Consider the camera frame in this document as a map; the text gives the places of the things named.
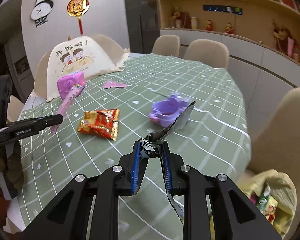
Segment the grey foil wrapper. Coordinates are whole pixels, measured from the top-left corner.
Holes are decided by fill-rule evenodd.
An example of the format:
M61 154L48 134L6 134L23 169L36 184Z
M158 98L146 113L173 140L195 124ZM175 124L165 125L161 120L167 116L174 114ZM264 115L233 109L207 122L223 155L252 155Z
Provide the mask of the grey foil wrapper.
M174 196L183 195L183 190L185 189L185 181L177 175L178 169L182 165L184 165L184 162L182 157L175 153L175 150L183 143L177 142L177 140L174 139L174 136L175 132L179 131L186 125L192 111L194 110L195 104L195 101L191 102L181 113L181 115L176 118L175 122L170 124L168 127L163 128L157 132L151 132L146 135L146 137L140 138L138 140L140 142L142 156L144 158L160 159L161 170L162 146L164 145L166 147L171 169L172 188L170 192L168 192L166 188L165 191L170 205L174 209L181 222L184 221L184 207L174 199Z

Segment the pink wrapper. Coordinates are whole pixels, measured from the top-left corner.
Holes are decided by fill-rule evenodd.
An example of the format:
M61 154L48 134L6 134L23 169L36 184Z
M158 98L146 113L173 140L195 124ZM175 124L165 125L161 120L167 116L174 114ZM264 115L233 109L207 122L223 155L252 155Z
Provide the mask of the pink wrapper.
M78 84L78 83L74 84L71 87L71 89L69 90L66 97L63 99L63 102L59 106L56 114L61 115L63 117L63 119L65 119L66 118L66 111L72 105L75 97L77 97L77 96L79 96L79 94L81 94L83 88L84 87L82 85Z

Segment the red gold snack packet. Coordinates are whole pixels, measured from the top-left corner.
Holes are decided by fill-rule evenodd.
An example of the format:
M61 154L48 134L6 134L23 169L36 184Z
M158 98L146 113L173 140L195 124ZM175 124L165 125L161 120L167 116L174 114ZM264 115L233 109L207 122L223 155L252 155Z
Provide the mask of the red gold snack packet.
M77 131L115 141L119 129L119 114L120 110L118 108L86 111L84 118L77 127Z

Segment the pink plastic spoon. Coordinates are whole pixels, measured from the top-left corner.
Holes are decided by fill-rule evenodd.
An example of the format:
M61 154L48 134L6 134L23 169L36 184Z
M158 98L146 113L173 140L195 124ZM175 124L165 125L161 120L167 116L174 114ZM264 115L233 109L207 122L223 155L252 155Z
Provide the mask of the pink plastic spoon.
M115 81L107 81L102 88L108 89L108 88L127 88L127 84L125 83L118 83Z

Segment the green milk carton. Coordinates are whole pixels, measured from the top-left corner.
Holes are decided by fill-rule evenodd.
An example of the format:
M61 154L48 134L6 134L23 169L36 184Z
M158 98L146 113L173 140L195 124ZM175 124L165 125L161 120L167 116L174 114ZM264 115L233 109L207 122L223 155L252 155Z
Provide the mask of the green milk carton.
M271 188L268 183L265 183L264 189L256 202L256 207L260 212L263 212L266 208L269 197L271 196Z

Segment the beige chair left side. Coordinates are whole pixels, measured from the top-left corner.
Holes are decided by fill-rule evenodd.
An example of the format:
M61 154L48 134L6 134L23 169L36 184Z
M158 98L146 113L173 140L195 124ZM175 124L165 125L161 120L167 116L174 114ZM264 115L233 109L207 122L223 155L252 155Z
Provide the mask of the beige chair left side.
M17 121L23 107L24 103L22 103L18 98L12 95L10 97L10 102L8 103L7 120L9 122Z

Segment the pink square toy box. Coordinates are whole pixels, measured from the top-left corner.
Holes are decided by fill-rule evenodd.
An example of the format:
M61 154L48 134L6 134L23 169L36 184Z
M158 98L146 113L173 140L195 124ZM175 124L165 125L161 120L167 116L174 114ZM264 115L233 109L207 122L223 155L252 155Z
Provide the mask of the pink square toy box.
M61 77L57 81L57 89L62 100L64 100L73 85L85 87L85 79L83 71L77 71Z

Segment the purple toy carriage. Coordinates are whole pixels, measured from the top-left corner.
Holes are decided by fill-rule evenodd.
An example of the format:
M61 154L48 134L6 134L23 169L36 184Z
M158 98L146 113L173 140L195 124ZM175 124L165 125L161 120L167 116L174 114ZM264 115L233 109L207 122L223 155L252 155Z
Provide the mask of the purple toy carriage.
M182 97L178 92L171 92L165 99L153 103L148 117L162 127L168 127L190 104L190 98Z

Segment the green checked tablecloth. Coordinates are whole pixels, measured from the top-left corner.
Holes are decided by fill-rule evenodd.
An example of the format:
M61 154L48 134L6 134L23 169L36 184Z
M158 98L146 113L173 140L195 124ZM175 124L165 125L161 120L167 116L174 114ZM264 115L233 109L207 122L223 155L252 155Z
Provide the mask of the green checked tablecloth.
M128 86L102 88L107 81ZM175 153L202 174L224 173L236 180L250 161L251 141L243 96L231 75L198 61L144 55L126 61L122 72L88 81L56 134L45 129L21 141L25 182L18 202L24 224L75 175L99 175L130 153L136 140L159 130L148 114L171 92L196 102L189 121L175 132L174 139L183 143ZM77 131L86 111L112 108L120 110L115 141Z

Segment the cream folding food cover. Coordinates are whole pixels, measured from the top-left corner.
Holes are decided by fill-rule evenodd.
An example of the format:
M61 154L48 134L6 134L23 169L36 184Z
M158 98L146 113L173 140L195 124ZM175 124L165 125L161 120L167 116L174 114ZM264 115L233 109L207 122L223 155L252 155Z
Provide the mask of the cream folding food cover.
M49 102L59 97L57 81L61 77L82 71L84 79L89 81L100 75L121 72L129 56L129 48L122 48L102 34L62 42L40 60L31 95Z

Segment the beige chair far left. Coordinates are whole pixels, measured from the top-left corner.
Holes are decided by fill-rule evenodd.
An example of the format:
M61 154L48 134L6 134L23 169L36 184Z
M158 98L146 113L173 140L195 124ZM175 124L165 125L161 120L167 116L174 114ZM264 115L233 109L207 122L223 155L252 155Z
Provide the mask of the beige chair far left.
M158 37L154 43L152 53L179 57L180 37L177 35L162 35Z

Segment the wooden shelf cabinet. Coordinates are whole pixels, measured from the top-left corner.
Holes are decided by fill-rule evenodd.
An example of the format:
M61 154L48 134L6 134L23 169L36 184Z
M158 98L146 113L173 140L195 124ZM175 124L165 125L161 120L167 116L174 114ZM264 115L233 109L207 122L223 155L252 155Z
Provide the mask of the wooden shelf cabinet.
M157 0L162 35L180 37L183 47L197 39L227 46L236 60L300 85L300 4L279 0Z

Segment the panda wall clock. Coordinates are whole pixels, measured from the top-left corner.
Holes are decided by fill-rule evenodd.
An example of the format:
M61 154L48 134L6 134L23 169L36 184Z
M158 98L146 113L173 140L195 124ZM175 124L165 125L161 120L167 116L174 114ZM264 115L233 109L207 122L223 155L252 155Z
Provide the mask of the panda wall clock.
M52 0L36 0L34 9L31 12L31 19L36 27L47 22L47 16L53 10L54 2Z

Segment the red gold wall ornament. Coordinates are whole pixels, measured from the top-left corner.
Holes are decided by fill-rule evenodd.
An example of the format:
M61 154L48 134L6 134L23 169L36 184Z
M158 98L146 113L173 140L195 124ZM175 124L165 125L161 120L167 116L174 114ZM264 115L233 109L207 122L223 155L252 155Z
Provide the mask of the red gold wall ornament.
M79 32L83 35L82 16L89 10L89 0L70 0L67 4L66 11L69 16L78 20Z

